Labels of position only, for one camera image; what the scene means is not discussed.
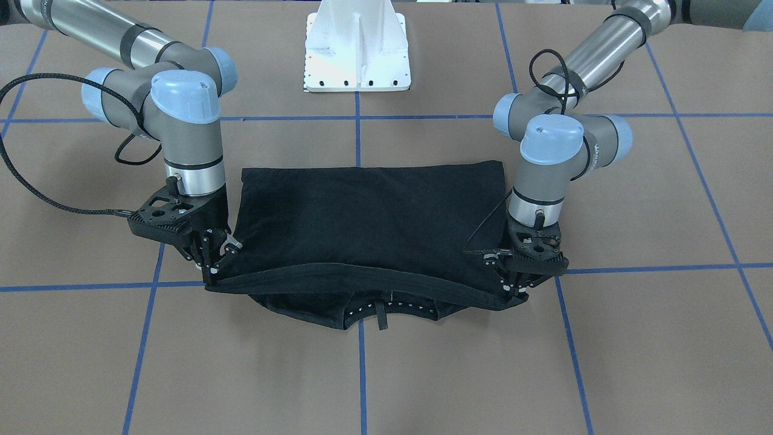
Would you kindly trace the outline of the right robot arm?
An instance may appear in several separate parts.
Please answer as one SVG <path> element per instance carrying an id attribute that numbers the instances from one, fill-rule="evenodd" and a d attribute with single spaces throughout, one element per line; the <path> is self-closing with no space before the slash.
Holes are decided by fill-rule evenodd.
<path id="1" fill-rule="evenodd" d="M 31 80 L 78 82 L 91 115 L 123 127 L 131 138 L 158 142 L 156 154 L 163 156 L 166 177 L 165 185 L 137 210 L 58 203 L 24 179 L 3 149 L 2 160 L 14 178 L 58 209 L 126 219 L 133 234 L 174 246 L 201 270 L 205 284 L 215 284 L 242 248 L 228 223 L 220 125 L 220 98 L 238 81 L 230 55 L 220 48 L 190 47 L 99 1 L 3 1 L 2 25 L 19 23 L 81 41 L 121 62 L 123 69 L 102 67 L 87 77 L 28 74 L 3 86 L 2 95 Z"/>

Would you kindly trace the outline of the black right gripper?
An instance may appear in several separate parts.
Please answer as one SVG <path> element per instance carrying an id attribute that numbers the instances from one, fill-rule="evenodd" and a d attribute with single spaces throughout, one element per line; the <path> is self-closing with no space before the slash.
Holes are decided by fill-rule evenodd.
<path id="1" fill-rule="evenodd" d="M 218 272 L 242 250 L 230 233 L 227 189 L 186 196 L 170 187 L 159 189 L 127 218 L 130 231 L 144 239 L 176 248 L 188 261 L 202 262 L 202 280 L 216 281 Z"/>

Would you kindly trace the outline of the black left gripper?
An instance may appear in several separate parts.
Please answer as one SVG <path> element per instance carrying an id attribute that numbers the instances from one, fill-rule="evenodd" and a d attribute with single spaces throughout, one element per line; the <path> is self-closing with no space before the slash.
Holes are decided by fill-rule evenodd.
<path id="1" fill-rule="evenodd" d="M 508 217 L 504 239 L 497 250 L 464 250 L 464 254 L 481 256 L 483 264 L 494 267 L 505 299 L 512 300 L 527 295 L 529 286 L 564 275 L 569 261 L 561 251 L 561 240 L 558 224 L 533 228 Z"/>

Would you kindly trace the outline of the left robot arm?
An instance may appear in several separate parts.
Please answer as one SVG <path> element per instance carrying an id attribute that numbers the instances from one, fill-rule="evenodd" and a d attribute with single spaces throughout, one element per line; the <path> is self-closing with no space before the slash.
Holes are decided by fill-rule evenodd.
<path id="1" fill-rule="evenodd" d="M 577 113 L 576 107 L 620 71 L 627 57 L 669 25 L 771 31 L 770 1 L 621 1 L 568 57 L 543 77 L 531 75 L 525 94 L 503 96 L 492 113 L 495 129 L 519 143 L 506 204 L 506 246 L 483 250 L 508 299 L 561 276 L 559 216 L 569 182 L 626 156 L 633 134 L 623 118 Z"/>

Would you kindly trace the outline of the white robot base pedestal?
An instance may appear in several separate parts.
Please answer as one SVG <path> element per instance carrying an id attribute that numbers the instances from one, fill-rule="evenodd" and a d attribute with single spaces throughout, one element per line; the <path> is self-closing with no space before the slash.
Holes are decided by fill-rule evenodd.
<path id="1" fill-rule="evenodd" d="M 322 1 L 306 19 L 306 92 L 411 87 L 405 16 L 390 1 Z"/>

